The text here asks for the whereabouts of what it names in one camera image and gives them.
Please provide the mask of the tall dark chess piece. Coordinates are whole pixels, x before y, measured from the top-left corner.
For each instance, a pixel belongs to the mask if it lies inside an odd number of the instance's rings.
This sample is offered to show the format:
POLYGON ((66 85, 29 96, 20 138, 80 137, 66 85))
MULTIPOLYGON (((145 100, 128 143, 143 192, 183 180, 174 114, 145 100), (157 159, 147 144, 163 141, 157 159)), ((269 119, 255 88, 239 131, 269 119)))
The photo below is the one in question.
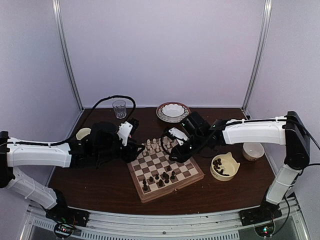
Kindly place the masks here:
POLYGON ((165 182, 166 184, 169 183, 169 176, 168 176, 167 174, 166 174, 165 177, 164 177, 164 182, 165 182))

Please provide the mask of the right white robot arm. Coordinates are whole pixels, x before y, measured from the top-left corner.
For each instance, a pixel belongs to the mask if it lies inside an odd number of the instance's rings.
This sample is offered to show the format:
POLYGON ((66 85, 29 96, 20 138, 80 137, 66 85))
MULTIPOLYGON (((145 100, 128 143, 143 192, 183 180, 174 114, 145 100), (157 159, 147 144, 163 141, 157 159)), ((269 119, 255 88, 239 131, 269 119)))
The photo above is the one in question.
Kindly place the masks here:
POLYGON ((261 221, 268 220, 276 212, 275 205, 310 163, 311 136, 295 111, 269 119, 218 119, 213 124, 193 112, 180 124, 183 130, 173 127, 167 131, 169 138, 178 141, 169 158, 179 163, 186 162, 204 148, 244 143, 263 145, 267 158, 277 165, 277 173, 266 191, 266 202, 256 210, 261 221))

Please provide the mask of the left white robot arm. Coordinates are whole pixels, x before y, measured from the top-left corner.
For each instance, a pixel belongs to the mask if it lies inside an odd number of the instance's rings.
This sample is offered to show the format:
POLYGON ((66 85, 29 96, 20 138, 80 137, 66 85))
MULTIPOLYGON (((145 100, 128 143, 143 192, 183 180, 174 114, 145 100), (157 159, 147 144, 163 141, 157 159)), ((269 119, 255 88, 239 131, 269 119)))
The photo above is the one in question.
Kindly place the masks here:
POLYGON ((145 149, 132 139, 137 124, 128 121, 115 126, 98 122, 81 128, 75 135, 59 142, 27 142, 0 133, 0 186, 17 193, 52 211, 61 222, 72 218, 63 194, 25 175, 20 166, 54 166, 61 168, 99 168, 105 162, 121 159, 134 161, 145 149))

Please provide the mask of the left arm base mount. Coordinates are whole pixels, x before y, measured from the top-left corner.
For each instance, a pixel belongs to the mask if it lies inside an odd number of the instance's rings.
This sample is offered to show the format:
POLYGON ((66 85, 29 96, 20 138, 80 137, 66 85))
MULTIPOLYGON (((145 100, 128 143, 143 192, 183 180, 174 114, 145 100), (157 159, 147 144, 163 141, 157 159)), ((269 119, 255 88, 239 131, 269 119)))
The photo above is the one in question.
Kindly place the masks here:
POLYGON ((70 208, 63 193, 57 189, 53 191, 57 197, 56 205, 51 209, 45 209, 45 216, 56 223, 86 227, 90 213, 86 210, 70 208))

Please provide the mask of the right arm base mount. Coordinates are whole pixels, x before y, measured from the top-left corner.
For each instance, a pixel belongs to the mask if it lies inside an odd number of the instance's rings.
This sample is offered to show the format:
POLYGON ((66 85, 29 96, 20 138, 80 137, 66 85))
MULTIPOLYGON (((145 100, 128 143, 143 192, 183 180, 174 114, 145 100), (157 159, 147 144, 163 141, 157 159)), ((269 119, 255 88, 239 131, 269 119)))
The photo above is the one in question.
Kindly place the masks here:
POLYGON ((239 211, 239 217, 243 226, 255 225, 267 222, 282 216, 279 204, 273 204, 266 200, 264 195, 261 204, 258 207, 244 209, 239 211))

